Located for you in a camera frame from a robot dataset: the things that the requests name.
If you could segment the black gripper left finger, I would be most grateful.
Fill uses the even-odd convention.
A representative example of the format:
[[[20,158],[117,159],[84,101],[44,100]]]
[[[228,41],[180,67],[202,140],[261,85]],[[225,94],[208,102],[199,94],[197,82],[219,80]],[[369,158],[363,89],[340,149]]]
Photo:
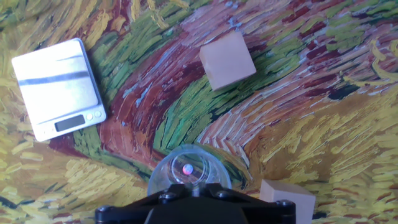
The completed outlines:
[[[161,190],[123,207],[111,205],[100,206],[95,210],[95,224],[142,223],[155,207],[191,197],[192,190],[192,184],[173,184],[165,190]]]

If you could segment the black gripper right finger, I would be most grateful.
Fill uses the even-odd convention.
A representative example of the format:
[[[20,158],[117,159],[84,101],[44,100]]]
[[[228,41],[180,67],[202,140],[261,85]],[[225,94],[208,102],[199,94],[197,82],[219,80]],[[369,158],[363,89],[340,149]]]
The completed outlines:
[[[199,209],[209,215],[207,223],[295,223],[295,204],[290,200],[265,202],[241,192],[205,184],[196,193]]]

